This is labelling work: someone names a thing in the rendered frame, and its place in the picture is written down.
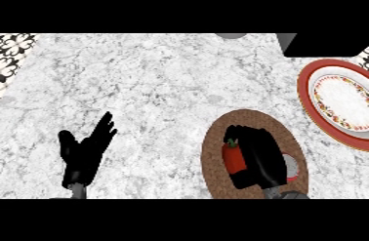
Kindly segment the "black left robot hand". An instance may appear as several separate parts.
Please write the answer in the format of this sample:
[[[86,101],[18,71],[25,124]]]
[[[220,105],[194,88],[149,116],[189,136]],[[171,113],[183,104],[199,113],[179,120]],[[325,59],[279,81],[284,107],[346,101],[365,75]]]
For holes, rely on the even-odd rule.
[[[99,168],[102,154],[117,134],[112,114],[106,112],[95,126],[92,135],[77,141],[72,133],[62,130],[58,134],[61,157],[67,163],[62,186],[70,188],[74,183],[89,186]]]

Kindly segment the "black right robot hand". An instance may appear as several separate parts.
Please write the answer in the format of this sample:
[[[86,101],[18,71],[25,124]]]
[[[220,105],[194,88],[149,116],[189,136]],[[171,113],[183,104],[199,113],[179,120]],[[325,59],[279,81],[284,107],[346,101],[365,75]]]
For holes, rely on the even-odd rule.
[[[258,185],[263,189],[286,184],[286,166],[278,142],[266,129],[230,125],[223,142],[238,141],[244,167],[229,174],[233,185],[244,189]]]

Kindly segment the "red bell pepper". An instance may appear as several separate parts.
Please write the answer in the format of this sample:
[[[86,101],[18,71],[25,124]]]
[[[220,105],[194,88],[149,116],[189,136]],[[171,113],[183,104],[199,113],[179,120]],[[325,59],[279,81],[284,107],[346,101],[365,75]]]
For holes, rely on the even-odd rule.
[[[241,148],[233,139],[222,147],[222,159],[226,171],[233,175],[247,169]]]

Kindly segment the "brown woven oval placemat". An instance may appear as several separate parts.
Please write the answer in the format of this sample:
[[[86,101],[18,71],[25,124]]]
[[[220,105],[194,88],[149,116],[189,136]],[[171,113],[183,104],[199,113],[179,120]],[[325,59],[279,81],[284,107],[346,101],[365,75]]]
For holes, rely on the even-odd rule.
[[[202,174],[208,191],[216,199],[263,199],[263,189],[254,185],[244,189],[233,186],[229,173],[222,160],[223,135],[229,125],[248,126],[255,129],[264,128],[273,135],[278,147],[288,154],[297,164],[297,178],[279,188],[279,192],[298,191],[309,193],[309,170],[307,162],[298,141],[273,116],[261,111],[239,109],[223,114],[214,121],[202,143]]]

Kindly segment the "red-rimmed white floral plate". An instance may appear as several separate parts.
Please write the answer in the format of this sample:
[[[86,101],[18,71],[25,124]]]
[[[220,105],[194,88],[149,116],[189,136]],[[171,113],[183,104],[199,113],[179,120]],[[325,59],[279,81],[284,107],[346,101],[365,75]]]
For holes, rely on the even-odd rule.
[[[369,71],[343,60],[315,60],[301,69],[297,92],[323,132],[369,151]]]

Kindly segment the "red can with pale end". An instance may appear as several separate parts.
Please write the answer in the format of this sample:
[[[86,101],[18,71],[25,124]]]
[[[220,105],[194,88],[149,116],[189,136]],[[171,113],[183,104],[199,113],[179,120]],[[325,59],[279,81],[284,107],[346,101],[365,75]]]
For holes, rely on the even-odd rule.
[[[286,166],[286,181],[295,181],[298,177],[298,163],[286,153],[282,155]]]

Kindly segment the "black appliance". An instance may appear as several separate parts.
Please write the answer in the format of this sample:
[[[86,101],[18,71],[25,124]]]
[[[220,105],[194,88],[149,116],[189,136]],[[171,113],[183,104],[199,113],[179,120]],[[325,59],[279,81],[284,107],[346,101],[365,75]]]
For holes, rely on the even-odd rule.
[[[350,58],[369,47],[365,33],[279,33],[276,39],[288,58]]]

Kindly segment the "grey round object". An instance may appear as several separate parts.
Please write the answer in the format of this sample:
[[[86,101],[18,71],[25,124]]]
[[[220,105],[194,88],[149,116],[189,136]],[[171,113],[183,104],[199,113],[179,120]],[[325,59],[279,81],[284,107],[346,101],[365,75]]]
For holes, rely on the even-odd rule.
[[[216,35],[223,39],[232,40],[242,38],[247,35],[247,33],[217,33]]]

